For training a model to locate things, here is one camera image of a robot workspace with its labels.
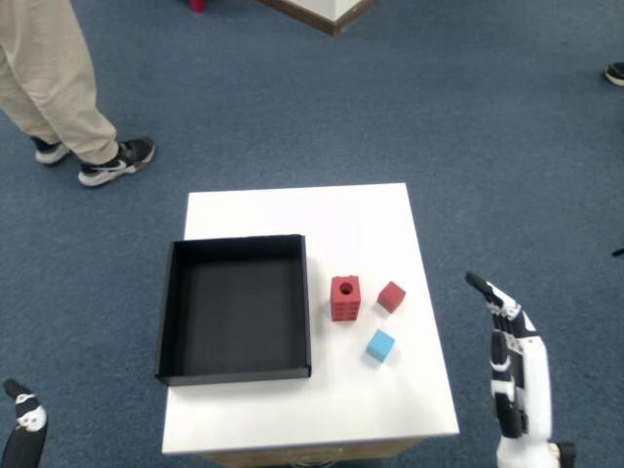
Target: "sneaker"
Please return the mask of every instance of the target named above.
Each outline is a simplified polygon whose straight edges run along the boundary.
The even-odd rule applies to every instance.
[[[156,144],[149,138],[119,142],[119,151],[104,164],[82,163],[78,180],[88,187],[97,187],[123,174],[134,174],[154,157]]]
[[[624,62],[611,63],[604,68],[604,76],[617,86],[624,86]]]
[[[71,150],[62,143],[49,144],[36,136],[33,136],[31,139],[35,142],[35,146],[37,146],[35,159],[46,166],[56,164],[62,158],[71,153]]]

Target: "person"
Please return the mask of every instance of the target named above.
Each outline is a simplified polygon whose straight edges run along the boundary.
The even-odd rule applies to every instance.
[[[118,141],[96,105],[89,49],[69,0],[0,0],[0,108],[45,165],[70,152],[78,179],[99,186],[149,163],[147,137]]]
[[[607,65],[604,68],[604,77],[616,86],[624,86],[624,62]]]

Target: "red block with hole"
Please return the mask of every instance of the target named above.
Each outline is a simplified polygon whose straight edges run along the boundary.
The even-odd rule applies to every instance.
[[[356,320],[361,303],[360,280],[357,276],[331,278],[331,319],[333,321]]]
[[[401,305],[405,297],[406,292],[399,288],[395,282],[391,281],[381,290],[377,302],[388,312],[394,312],[397,310],[397,307]]]

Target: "white shoe sole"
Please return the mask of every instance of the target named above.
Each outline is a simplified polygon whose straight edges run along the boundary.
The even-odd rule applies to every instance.
[[[69,153],[71,153],[71,150],[64,144],[61,144],[55,151],[52,151],[51,153],[42,153],[41,151],[37,151],[35,153],[35,159],[37,160],[37,162],[45,166],[52,166],[53,164],[56,164],[62,158],[67,156]]]
[[[624,86],[624,80],[620,80],[619,78],[615,78],[614,76],[608,74],[608,66],[604,68],[604,77],[615,86]]]
[[[156,153],[156,145],[149,152],[147,157],[143,159],[140,163],[132,166],[128,166],[126,169],[122,171],[102,171],[98,175],[84,175],[82,171],[78,173],[78,180],[83,185],[87,187],[98,187],[99,185],[104,185],[105,183],[111,182],[117,177],[122,176],[123,174],[135,174],[141,169],[143,169],[153,158]]]

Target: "black box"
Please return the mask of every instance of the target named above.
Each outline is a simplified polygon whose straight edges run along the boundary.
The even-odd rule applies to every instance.
[[[309,377],[305,238],[174,242],[156,377],[172,386]]]

